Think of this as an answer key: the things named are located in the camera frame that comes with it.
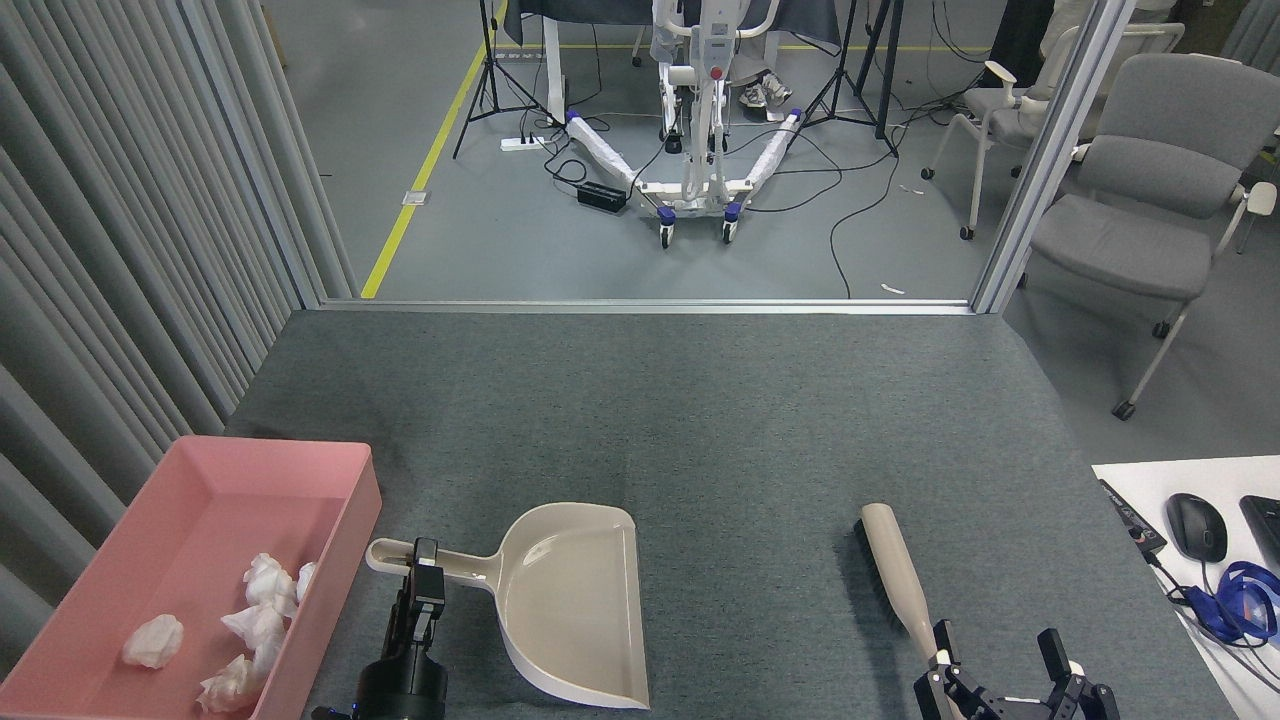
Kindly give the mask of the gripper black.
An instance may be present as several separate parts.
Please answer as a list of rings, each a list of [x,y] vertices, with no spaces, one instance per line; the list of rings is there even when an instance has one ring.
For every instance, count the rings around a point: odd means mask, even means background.
[[[445,607],[445,574],[436,564],[439,544],[419,537],[410,557],[408,588],[399,588],[387,626],[387,659],[360,674],[348,712],[312,708],[314,719],[443,719],[448,671],[425,655]],[[420,653],[408,653],[411,650]]]

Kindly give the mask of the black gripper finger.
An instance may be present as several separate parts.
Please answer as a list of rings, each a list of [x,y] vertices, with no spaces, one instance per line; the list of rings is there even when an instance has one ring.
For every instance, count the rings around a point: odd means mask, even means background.
[[[1053,683],[1043,705],[1046,719],[1120,719],[1115,693],[1110,685],[1091,682],[1083,669],[1066,655],[1059,630],[1046,628],[1037,635],[1046,673]]]
[[[927,670],[913,691],[923,719],[987,719],[988,708],[966,684],[963,665],[952,657],[951,623],[938,620],[932,629],[933,651],[925,656]]]

